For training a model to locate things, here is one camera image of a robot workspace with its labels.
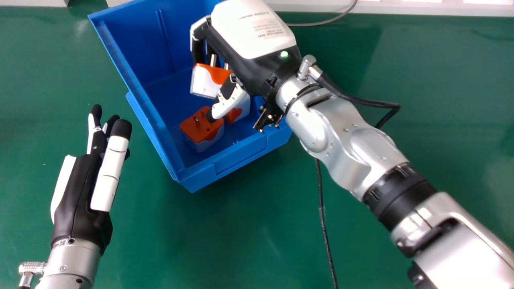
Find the green table surface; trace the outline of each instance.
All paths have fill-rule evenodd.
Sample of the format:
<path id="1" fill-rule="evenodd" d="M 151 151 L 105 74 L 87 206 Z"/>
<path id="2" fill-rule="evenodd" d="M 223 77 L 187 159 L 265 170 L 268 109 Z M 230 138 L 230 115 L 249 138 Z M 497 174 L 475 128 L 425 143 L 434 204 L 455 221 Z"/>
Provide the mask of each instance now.
<path id="1" fill-rule="evenodd" d="M 190 194 L 168 175 L 86 17 L 104 8 L 0 7 L 0 287 L 17 286 L 20 262 L 47 260 L 62 160 L 85 153 L 86 115 L 100 103 L 134 131 L 95 288 L 331 288 L 314 161 L 298 140 Z M 302 53 L 347 92 L 402 104 L 384 130 L 511 247 L 513 27 L 506 18 L 351 14 L 294 29 Z M 384 113 L 361 111 L 371 123 Z M 410 261 L 388 232 L 324 175 L 341 288 L 412 288 Z"/>

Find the gray cable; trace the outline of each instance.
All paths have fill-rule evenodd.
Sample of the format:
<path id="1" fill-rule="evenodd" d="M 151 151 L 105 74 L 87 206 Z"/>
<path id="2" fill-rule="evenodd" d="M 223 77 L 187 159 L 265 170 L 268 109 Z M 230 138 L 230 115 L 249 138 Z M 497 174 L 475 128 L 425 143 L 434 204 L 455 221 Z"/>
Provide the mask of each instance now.
<path id="1" fill-rule="evenodd" d="M 286 23 L 286 25 L 289 27 L 312 27 L 312 26 L 320 26 L 320 25 L 325 25 L 325 24 L 334 22 L 336 20 L 343 18 L 346 14 L 350 13 L 350 11 L 352 11 L 353 8 L 355 8 L 355 5 L 357 5 L 358 1 L 359 0 L 353 1 L 352 5 L 345 12 L 343 12 L 331 19 L 320 21 L 320 22 L 313 22 L 313 23 Z"/>

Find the robotic hand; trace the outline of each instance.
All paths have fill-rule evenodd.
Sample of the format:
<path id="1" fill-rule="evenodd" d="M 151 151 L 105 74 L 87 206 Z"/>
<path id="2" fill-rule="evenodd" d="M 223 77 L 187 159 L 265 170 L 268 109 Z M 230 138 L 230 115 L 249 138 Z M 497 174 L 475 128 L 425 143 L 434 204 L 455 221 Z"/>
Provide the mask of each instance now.
<path id="1" fill-rule="evenodd" d="M 34 275 L 43 275 L 35 289 L 89 289 L 100 257 L 111 242 L 111 210 L 123 162 L 129 157 L 130 122 L 113 115 L 100 125 L 102 108 L 88 116 L 87 152 L 66 156 L 50 205 L 54 224 L 50 257 L 19 267 L 19 289 L 30 289 Z"/>
<path id="2" fill-rule="evenodd" d="M 417 288 L 514 288 L 512 251 L 362 119 L 316 59 L 301 57 L 292 31 L 265 3 L 223 1 L 191 26 L 190 35 L 196 62 L 203 61 L 206 42 L 234 74 L 219 90 L 222 105 L 213 106 L 212 118 L 223 117 L 240 90 L 262 95 L 266 104 L 254 128 L 262 132 L 287 116 L 303 148 L 414 259 L 408 276 Z"/>

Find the blue bin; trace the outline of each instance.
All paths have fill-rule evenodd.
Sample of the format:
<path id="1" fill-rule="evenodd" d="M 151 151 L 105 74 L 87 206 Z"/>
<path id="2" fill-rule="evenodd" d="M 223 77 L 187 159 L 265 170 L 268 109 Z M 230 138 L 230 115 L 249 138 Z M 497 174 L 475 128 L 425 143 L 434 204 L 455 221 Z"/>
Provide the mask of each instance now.
<path id="1" fill-rule="evenodd" d="M 189 94 L 193 61 L 189 28 L 211 13 L 217 0 L 139 0 L 89 16 L 130 92 L 126 98 L 171 177 L 195 192 L 287 143 L 291 130 L 261 134 L 252 127 L 262 97 L 252 98 L 250 114 L 224 136 L 196 153 L 183 140 L 180 123 L 212 100 Z"/>

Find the black cable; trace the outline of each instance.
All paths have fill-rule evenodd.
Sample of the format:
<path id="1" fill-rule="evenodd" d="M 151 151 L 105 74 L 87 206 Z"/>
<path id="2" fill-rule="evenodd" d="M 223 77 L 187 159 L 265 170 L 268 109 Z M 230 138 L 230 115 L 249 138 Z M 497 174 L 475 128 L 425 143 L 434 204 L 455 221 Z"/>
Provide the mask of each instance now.
<path id="1" fill-rule="evenodd" d="M 361 104 L 361 105 L 371 106 L 371 107 L 378 107 L 381 109 L 391 109 L 375 125 L 375 127 L 377 129 L 380 129 L 388 120 L 390 120 L 398 111 L 400 111 L 401 106 L 398 103 L 375 101 L 375 100 L 368 100 L 368 99 L 361 99 L 361 98 L 347 96 L 325 74 L 322 74 L 320 76 L 320 78 L 318 79 L 318 82 L 323 87 L 327 88 L 330 92 L 336 94 L 338 97 L 340 97 L 342 99 L 350 101 L 351 103 L 356 103 L 356 104 Z M 325 240 L 326 255 L 328 258 L 328 265 L 330 266 L 330 274 L 332 276 L 332 281 L 334 283 L 334 289 L 338 289 L 339 285 L 337 283 L 336 271 L 334 269 L 334 262 L 332 260 L 332 252 L 330 250 L 330 244 L 328 243 L 328 234 L 326 232 L 325 204 L 323 203 L 323 180 L 322 180 L 322 175 L 321 175 L 320 161 L 317 158 L 315 158 L 315 162 L 316 162 L 316 173 L 318 175 L 318 195 L 319 195 L 319 211 L 320 211 L 320 219 L 321 219 L 321 229 L 323 230 L 323 238 Z"/>
<path id="2" fill-rule="evenodd" d="M 325 24 L 328 24 L 328 23 L 332 23 L 332 22 L 334 22 L 336 20 L 339 20 L 339 19 L 343 18 L 348 13 L 350 13 L 350 11 L 352 11 L 355 8 L 355 6 L 357 5 L 358 1 L 359 0 L 354 0 L 352 5 L 350 5 L 350 7 L 348 9 L 346 9 L 346 11 L 344 11 L 343 13 L 337 15 L 334 18 L 330 18 L 328 20 L 323 20 L 323 21 L 319 21 L 319 22 L 313 22 L 313 23 L 286 23 L 286 25 L 289 26 L 289 27 L 312 27 L 312 26 L 320 26 L 320 25 L 325 25 Z"/>
<path id="3" fill-rule="evenodd" d="M 330 267 L 330 275 L 332 276 L 332 282 L 334 283 L 334 289 L 338 289 L 336 270 L 334 269 L 334 262 L 332 261 L 332 252 L 330 251 L 330 244 L 328 243 L 328 235 L 326 233 L 326 221 L 325 221 L 325 205 L 323 204 L 323 181 L 321 179 L 321 168 L 320 161 L 315 158 L 316 173 L 318 174 L 318 195 L 319 195 L 319 211 L 321 219 L 321 229 L 323 230 L 323 239 L 325 240 L 326 255 L 328 257 L 328 265 Z"/>

